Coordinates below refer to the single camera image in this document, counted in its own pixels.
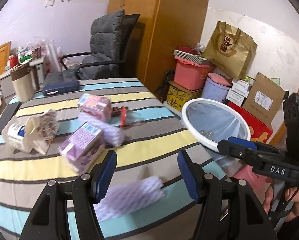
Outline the person's right hand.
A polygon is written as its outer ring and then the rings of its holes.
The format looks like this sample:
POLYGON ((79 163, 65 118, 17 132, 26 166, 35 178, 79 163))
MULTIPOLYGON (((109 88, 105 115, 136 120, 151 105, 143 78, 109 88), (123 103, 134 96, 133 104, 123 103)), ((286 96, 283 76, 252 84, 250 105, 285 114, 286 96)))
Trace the person's right hand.
MULTIPOLYGON (((265 192, 265 200, 263 201, 262 206, 264 208, 264 211, 268 213, 274 196, 274 183, 272 182, 271 178, 267 178, 266 182, 271 182, 271 184, 265 192)), ((287 191, 285 192, 285 199, 291 200, 291 202, 293 203, 292 210, 285 219, 285 222, 289 222, 299 216, 299 189, 297 189, 297 187, 287 189, 287 191)))

